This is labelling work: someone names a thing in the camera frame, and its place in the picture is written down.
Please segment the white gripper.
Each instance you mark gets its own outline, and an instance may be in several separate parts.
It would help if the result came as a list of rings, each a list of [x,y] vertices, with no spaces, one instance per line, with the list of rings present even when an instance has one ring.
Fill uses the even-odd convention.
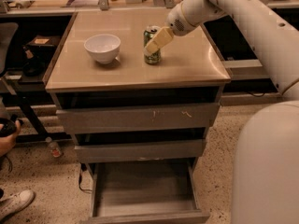
[[[148,45],[144,47],[143,52],[145,53],[145,49],[155,52],[169,44],[173,40],[174,35],[184,36],[192,32],[196,28],[194,11],[194,7],[189,6],[187,3],[176,5],[166,18],[166,24],[169,27],[162,27]]]

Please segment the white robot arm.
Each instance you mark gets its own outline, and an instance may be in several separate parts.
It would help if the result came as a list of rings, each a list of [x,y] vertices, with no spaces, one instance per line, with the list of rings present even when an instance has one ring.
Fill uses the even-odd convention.
[[[144,52],[222,14],[233,19],[284,99],[257,112],[239,135],[232,224],[299,224],[299,32],[261,0],[183,0]]]

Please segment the person's hand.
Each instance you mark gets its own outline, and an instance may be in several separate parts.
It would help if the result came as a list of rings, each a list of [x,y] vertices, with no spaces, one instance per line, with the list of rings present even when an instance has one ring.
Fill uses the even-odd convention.
[[[21,132],[21,124],[15,121],[16,131],[9,136],[0,137],[0,157],[6,155],[16,145],[16,139]]]

